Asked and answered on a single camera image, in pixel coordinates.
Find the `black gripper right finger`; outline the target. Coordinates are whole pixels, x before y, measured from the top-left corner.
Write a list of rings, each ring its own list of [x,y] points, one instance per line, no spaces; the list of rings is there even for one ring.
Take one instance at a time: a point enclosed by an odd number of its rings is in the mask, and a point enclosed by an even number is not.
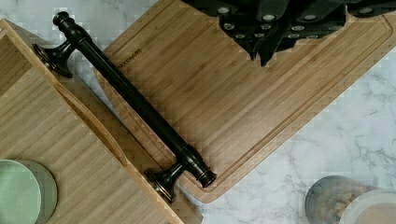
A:
[[[340,30],[346,14],[371,18],[395,10],[395,0],[259,0],[258,18],[270,34],[258,44],[261,66],[300,38],[321,38]]]

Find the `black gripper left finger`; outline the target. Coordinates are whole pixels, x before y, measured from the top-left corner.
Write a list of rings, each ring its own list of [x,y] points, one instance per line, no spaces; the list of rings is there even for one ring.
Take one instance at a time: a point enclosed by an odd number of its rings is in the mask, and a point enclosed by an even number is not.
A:
[[[290,0],[182,0],[217,17],[219,27],[254,61],[270,61],[276,52],[290,48],[285,37]]]

